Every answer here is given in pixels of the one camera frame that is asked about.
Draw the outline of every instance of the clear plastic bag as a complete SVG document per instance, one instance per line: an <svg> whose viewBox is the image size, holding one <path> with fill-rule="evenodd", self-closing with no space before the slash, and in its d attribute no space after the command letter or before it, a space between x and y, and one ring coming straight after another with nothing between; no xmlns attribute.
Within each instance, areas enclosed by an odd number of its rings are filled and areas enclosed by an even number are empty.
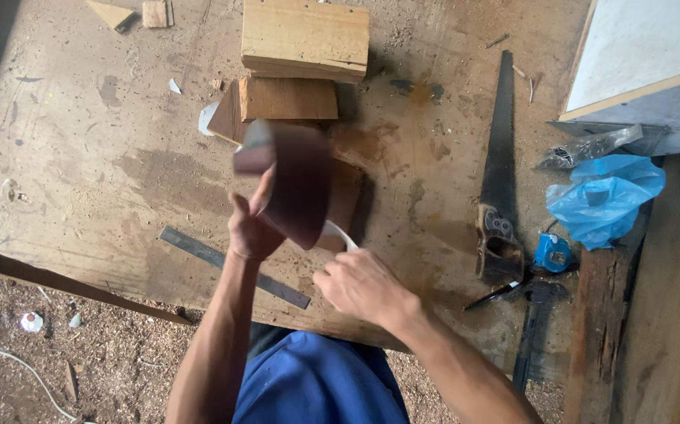
<svg viewBox="0 0 680 424"><path fill-rule="evenodd" d="M644 137L641 124L608 133L576 137L564 146L547 149L534 168L575 168L583 161L601 158L641 137Z"/></svg>
<svg viewBox="0 0 680 424"><path fill-rule="evenodd" d="M578 165L571 184L546 190L546 208L586 249L612 247L638 216L638 206L665 187L665 171L651 159L609 155Z"/></svg>

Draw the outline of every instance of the forearm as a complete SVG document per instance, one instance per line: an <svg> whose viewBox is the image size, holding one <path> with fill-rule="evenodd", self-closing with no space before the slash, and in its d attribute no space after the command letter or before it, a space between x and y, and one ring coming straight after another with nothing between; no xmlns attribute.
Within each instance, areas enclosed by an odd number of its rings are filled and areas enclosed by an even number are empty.
<svg viewBox="0 0 680 424"><path fill-rule="evenodd" d="M230 422L249 343L258 263L227 255L212 302L172 384L167 423Z"/></svg>
<svg viewBox="0 0 680 424"><path fill-rule="evenodd" d="M541 422L513 383L464 338L422 308L417 297L385 327L416 354L461 422Z"/></svg>

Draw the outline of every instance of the hand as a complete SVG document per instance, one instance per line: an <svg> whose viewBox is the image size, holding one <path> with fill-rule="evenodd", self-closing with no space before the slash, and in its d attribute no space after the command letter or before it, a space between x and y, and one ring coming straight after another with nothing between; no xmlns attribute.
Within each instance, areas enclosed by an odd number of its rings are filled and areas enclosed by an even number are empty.
<svg viewBox="0 0 680 424"><path fill-rule="evenodd" d="M267 203L272 169L261 176L256 192L250 201L230 192L229 198L235 210L227 227L230 229L230 249L243 259L262 262L285 241L285 236L256 217Z"/></svg>
<svg viewBox="0 0 680 424"><path fill-rule="evenodd" d="M420 299L379 258L366 249L341 253L313 282L341 313L351 314L390 330L420 311Z"/></svg>

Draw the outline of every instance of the person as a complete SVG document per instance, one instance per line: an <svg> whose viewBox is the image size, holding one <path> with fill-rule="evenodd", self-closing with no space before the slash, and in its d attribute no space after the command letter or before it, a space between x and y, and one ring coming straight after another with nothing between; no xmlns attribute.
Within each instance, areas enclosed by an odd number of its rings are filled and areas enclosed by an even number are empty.
<svg viewBox="0 0 680 424"><path fill-rule="evenodd" d="M255 216L269 176L250 201L230 193L222 276L172 384L166 422L409 422L381 349L251 323L259 265L285 241ZM338 254L313 281L338 311L405 343L461 422L541 422L505 375L371 251Z"/></svg>

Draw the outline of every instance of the sawdust floor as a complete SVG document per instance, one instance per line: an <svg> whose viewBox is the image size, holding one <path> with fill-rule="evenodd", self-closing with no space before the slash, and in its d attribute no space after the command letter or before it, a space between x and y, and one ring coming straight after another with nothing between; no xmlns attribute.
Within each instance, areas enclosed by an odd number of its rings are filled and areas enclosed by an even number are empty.
<svg viewBox="0 0 680 424"><path fill-rule="evenodd" d="M0 279L0 350L28 362L73 415L100 422L163 422L167 394L194 327L156 320L92 300ZM190 320L201 312L156 305ZM19 326L23 313L44 318L39 333ZM68 326L80 312L84 324ZM413 355L388 351L411 422L457 422ZM77 373L78 401L70 400L65 361ZM528 397L545 422L562 420L562 388L529 381ZM0 357L0 422L67 422L50 404L38 382L21 364Z"/></svg>

